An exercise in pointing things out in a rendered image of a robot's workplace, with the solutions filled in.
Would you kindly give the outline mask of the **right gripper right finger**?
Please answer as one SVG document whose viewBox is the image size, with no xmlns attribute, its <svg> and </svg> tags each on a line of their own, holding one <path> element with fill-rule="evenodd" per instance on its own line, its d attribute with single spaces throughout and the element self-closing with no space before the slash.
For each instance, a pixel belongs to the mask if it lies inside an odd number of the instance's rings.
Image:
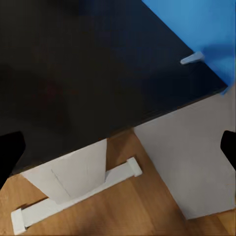
<svg viewBox="0 0 236 236">
<path fill-rule="evenodd" d="M 225 131 L 220 148 L 236 170 L 236 133 Z"/>
</svg>

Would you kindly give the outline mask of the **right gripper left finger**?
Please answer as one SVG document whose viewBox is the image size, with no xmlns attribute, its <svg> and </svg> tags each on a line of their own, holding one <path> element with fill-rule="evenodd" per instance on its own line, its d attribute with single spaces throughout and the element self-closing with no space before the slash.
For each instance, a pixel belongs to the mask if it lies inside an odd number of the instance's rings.
<svg viewBox="0 0 236 236">
<path fill-rule="evenodd" d="M 0 190 L 25 149 L 25 140 L 21 131 L 0 136 Z"/>
</svg>

